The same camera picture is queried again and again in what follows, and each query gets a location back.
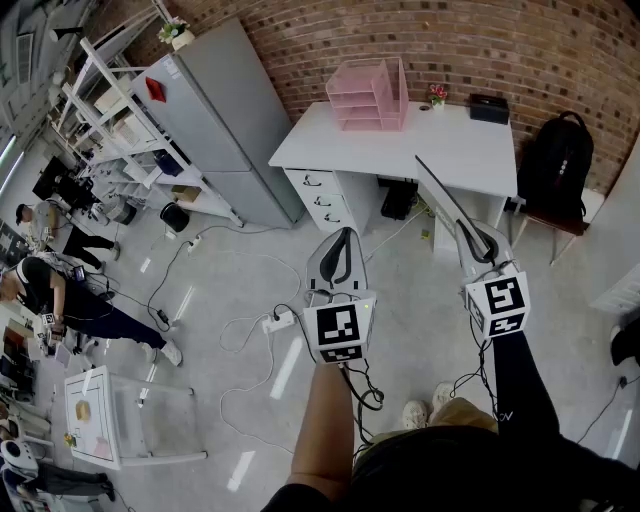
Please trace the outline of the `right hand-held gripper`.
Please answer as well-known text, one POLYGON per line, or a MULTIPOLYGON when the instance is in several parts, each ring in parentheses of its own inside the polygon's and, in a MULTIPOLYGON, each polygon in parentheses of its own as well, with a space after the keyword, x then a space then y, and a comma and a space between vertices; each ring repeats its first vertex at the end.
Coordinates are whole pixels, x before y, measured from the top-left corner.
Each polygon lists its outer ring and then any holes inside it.
POLYGON ((474 220, 471 232, 456 221, 456 243, 464 273, 464 306, 485 340, 523 330, 530 313, 527 276, 507 237, 474 220))

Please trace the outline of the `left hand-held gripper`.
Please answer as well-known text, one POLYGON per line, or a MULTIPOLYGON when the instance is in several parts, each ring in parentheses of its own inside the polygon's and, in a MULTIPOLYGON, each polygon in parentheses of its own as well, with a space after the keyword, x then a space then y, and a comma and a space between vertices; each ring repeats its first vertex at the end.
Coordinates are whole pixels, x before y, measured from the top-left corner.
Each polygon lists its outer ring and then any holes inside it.
POLYGON ((326 238, 306 265, 308 306, 303 319, 312 354, 321 363, 367 356, 376 307, 360 239, 344 227, 326 238))

